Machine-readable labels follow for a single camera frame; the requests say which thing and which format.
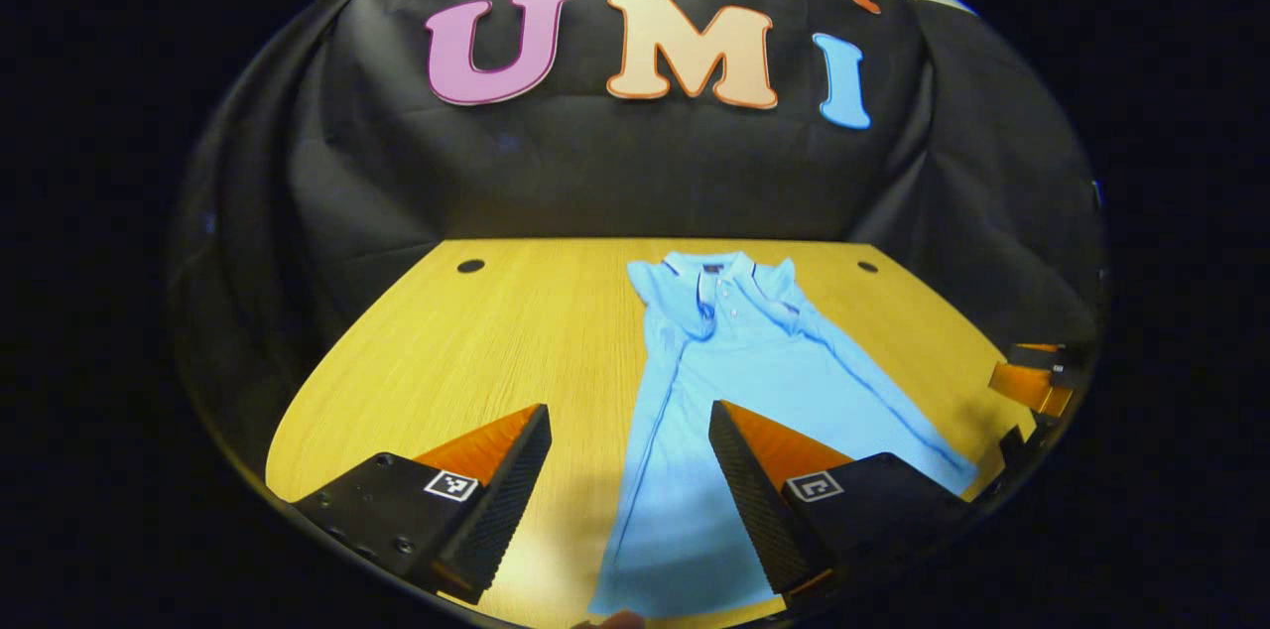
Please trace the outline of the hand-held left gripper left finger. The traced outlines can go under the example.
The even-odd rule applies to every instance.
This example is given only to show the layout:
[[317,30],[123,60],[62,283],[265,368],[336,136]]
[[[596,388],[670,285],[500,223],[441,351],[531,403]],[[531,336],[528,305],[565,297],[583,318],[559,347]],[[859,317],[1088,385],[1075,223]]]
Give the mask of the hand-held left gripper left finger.
[[373,452],[293,507],[408,585],[478,604],[550,449],[549,409],[531,404],[417,457]]

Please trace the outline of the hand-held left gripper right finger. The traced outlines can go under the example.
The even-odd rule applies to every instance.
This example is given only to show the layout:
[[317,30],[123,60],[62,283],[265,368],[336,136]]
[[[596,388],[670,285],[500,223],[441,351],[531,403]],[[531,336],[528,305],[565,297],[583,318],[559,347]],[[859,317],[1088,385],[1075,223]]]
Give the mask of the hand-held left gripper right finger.
[[897,578],[977,508],[893,452],[853,460],[726,400],[707,438],[771,590],[828,600]]

